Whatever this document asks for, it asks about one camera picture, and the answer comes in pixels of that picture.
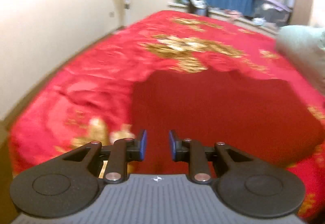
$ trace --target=bed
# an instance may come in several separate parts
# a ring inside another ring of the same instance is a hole
[[[309,220],[325,205],[324,97],[274,45],[228,22],[152,14],[71,60],[41,89],[11,128],[14,171],[90,141],[89,120],[100,117],[111,133],[148,128],[148,156],[135,173],[184,173],[166,158],[173,126],[182,138],[226,141],[288,167],[306,186],[299,216]]]

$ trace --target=metal screw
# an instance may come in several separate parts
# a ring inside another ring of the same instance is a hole
[[[211,176],[205,173],[199,173],[194,176],[194,179],[199,181],[199,182],[206,182],[209,181]]]
[[[111,172],[105,175],[105,178],[109,181],[117,181],[121,179],[121,175],[116,172]]]

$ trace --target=gray storage box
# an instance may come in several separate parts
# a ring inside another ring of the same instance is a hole
[[[274,0],[253,0],[253,17],[264,18],[278,27],[287,25],[292,10]]]

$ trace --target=gray gripper base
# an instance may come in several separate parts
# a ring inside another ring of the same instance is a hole
[[[185,175],[130,175],[107,185],[84,210],[59,219],[19,215],[13,224],[302,224],[295,215],[272,220],[240,215],[220,202],[210,186]]]

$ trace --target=white wall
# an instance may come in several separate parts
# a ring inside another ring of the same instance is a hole
[[[131,22],[171,1],[131,0]],[[119,27],[121,2],[0,0],[0,119],[51,70]]]
[[[325,0],[313,0],[309,25],[325,27]]]

